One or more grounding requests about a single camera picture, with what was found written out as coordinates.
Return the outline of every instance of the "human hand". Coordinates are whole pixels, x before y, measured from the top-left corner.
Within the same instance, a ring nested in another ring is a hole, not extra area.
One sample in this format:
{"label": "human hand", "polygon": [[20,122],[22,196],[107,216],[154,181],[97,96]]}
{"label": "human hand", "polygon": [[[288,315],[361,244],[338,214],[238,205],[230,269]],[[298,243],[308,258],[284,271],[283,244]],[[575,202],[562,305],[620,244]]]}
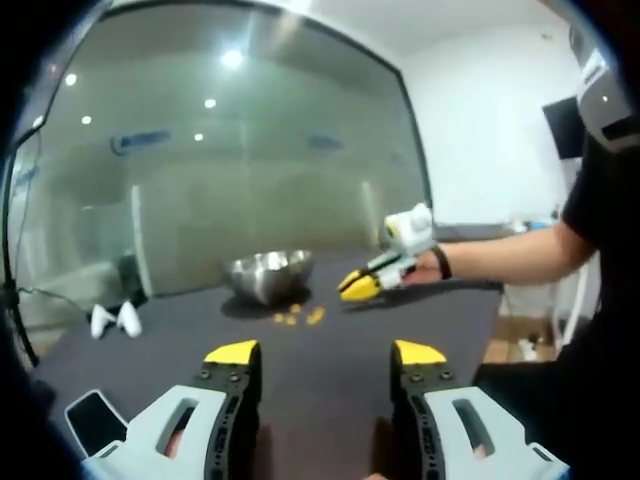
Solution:
{"label": "human hand", "polygon": [[423,253],[418,257],[415,271],[402,279],[402,285],[422,285],[442,280],[442,271],[438,257],[432,251]]}

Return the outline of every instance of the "white helmet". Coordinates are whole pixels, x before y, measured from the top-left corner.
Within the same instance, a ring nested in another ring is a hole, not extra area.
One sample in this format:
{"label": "white helmet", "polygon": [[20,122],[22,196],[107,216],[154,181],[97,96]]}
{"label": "white helmet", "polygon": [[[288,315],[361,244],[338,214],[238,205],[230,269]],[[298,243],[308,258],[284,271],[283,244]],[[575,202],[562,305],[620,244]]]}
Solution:
{"label": "white helmet", "polygon": [[573,30],[572,46],[582,67],[578,110],[585,127],[598,143],[611,152],[640,146],[640,123],[615,69],[595,47],[587,47],[589,51],[578,51],[576,45],[585,47],[585,42],[584,38],[575,41],[576,35],[579,33]]}

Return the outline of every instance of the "black screen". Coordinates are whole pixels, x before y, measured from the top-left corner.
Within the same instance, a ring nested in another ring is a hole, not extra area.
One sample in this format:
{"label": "black screen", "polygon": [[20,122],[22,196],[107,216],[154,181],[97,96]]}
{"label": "black screen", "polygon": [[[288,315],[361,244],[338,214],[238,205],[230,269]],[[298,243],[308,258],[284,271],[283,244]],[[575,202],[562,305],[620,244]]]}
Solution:
{"label": "black screen", "polygon": [[67,410],[67,418],[88,456],[114,440],[124,441],[127,437],[127,426],[97,393],[89,394]]}
{"label": "black screen", "polygon": [[578,99],[567,98],[543,107],[561,160],[582,156],[586,130],[580,113]]}

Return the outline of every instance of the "smartphone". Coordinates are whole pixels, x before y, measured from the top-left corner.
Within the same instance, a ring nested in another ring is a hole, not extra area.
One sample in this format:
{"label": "smartphone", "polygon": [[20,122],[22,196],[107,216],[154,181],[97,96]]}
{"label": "smartphone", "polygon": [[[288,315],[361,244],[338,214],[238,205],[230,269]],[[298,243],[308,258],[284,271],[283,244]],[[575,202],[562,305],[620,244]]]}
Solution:
{"label": "smartphone", "polygon": [[80,449],[91,457],[114,440],[127,438],[127,422],[100,390],[90,390],[64,411]]}

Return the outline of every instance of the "white wall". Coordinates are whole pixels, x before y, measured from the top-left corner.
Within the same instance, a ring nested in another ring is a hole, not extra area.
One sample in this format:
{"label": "white wall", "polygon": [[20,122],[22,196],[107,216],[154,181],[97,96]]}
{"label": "white wall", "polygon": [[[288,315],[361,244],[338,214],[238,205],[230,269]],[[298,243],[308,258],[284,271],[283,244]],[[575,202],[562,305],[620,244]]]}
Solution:
{"label": "white wall", "polygon": [[[568,27],[523,25],[441,42],[403,62],[441,223],[547,216],[568,192],[542,107],[576,93]],[[591,271],[583,311],[599,283]],[[569,308],[570,280],[561,295]],[[548,289],[512,292],[515,314],[545,315]]]}

